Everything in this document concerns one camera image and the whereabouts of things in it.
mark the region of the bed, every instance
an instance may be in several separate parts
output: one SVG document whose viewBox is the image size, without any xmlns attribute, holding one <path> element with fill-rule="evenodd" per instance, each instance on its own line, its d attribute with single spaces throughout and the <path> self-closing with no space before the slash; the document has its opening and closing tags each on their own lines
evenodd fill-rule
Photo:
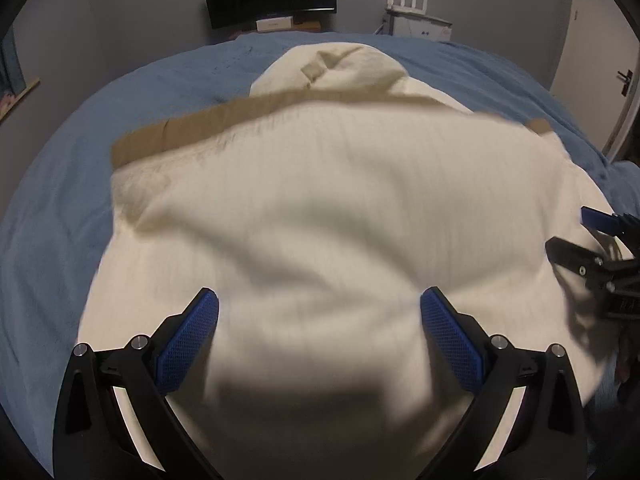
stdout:
<svg viewBox="0 0 640 480">
<path fill-rule="evenodd" d="M 640 168 L 609 164 L 527 73 L 467 46 L 356 34 L 249 34 L 142 67 L 105 86 L 65 121 L 28 169 L 0 224 L 0 403 L 49 471 L 60 382 L 111 237 L 110 146 L 144 124 L 246 95 L 285 51 L 326 41 L 374 46 L 474 111 L 519 123 L 548 119 L 613 209 L 640 216 Z"/>
</svg>

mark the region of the metal screw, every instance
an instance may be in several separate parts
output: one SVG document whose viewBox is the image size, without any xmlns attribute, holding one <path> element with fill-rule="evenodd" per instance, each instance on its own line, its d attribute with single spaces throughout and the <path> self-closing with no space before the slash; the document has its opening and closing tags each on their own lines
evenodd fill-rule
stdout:
<svg viewBox="0 0 640 480">
<path fill-rule="evenodd" d="M 491 338 L 491 344 L 495 346 L 498 350 L 504 350 L 505 348 L 507 348 L 507 346 L 509 346 L 509 342 L 507 341 L 507 338 L 501 335 L 494 335 Z"/>
<path fill-rule="evenodd" d="M 149 339 L 146 336 L 137 335 L 131 340 L 131 347 L 135 350 L 142 350 L 148 342 Z"/>
<path fill-rule="evenodd" d="M 76 345 L 74 347 L 74 355 L 78 357 L 82 357 L 84 354 L 86 354 L 87 350 L 88 350 L 88 346 L 85 345 L 84 343 L 80 343 L 79 345 Z"/>
<path fill-rule="evenodd" d="M 566 354 L 566 351 L 564 350 L 564 347 L 562 345 L 555 343 L 551 345 L 551 353 L 556 357 L 564 357 Z"/>
</svg>

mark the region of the wooden shelf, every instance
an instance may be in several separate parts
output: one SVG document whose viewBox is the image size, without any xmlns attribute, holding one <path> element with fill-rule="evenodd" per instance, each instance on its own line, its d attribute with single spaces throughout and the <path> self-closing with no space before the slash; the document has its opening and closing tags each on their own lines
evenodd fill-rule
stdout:
<svg viewBox="0 0 640 480">
<path fill-rule="evenodd" d="M 27 97 L 27 95 L 29 94 L 29 92 L 31 92 L 31 90 L 33 90 L 34 88 L 36 88 L 36 86 L 38 86 L 40 84 L 40 78 L 36 78 L 33 81 L 31 81 L 28 85 L 27 88 L 25 88 L 22 92 L 20 92 L 15 99 L 13 100 L 13 102 L 11 104 L 9 104 L 7 107 L 4 108 L 0 108 L 0 123 L 2 123 L 2 121 L 4 120 L 5 117 L 7 117 L 12 110 L 14 110 L 15 107 L 17 107 L 18 104 L 20 104 L 20 102 Z"/>
<path fill-rule="evenodd" d="M 294 23 L 289 28 L 279 28 L 278 30 L 240 30 L 238 32 L 234 32 L 229 39 L 234 40 L 243 34 L 251 34 L 252 32 L 257 32 L 258 34 L 267 34 L 268 32 L 289 32 L 290 30 L 299 30 L 301 32 L 322 32 L 322 25 L 320 22 L 302 22 L 302 23 Z"/>
</svg>

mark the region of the brown stripe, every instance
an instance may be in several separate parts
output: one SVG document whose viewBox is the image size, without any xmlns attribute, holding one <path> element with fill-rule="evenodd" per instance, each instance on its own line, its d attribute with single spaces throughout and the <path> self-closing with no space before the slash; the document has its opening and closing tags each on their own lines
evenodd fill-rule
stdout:
<svg viewBox="0 0 640 480">
<path fill-rule="evenodd" d="M 546 119 L 532 119 L 525 123 L 525 126 L 534 133 L 544 135 L 551 133 L 554 129 Z"/>
<path fill-rule="evenodd" d="M 136 160 L 210 139 L 237 124 L 308 101 L 408 104 L 449 108 L 431 97 L 395 96 L 380 92 L 306 89 L 250 96 L 135 130 L 116 141 L 111 147 L 111 165 L 114 170 L 117 170 Z"/>
</svg>

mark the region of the cream blanket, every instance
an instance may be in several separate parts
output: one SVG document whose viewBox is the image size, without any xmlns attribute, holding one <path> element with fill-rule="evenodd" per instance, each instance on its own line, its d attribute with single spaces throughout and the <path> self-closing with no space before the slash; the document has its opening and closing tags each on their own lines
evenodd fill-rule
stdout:
<svg viewBox="0 0 640 480">
<path fill-rule="evenodd" d="M 471 114 L 371 47 L 296 47 L 251 97 L 143 128 L 113 162 L 78 339 L 117 348 L 215 290 L 215 337 L 170 403 L 226 480 L 413 480 L 470 401 L 422 331 L 429 286 L 516 346 L 562 343 L 583 399 L 612 351 L 544 251 L 598 250 L 596 185 L 554 134 Z"/>
</svg>

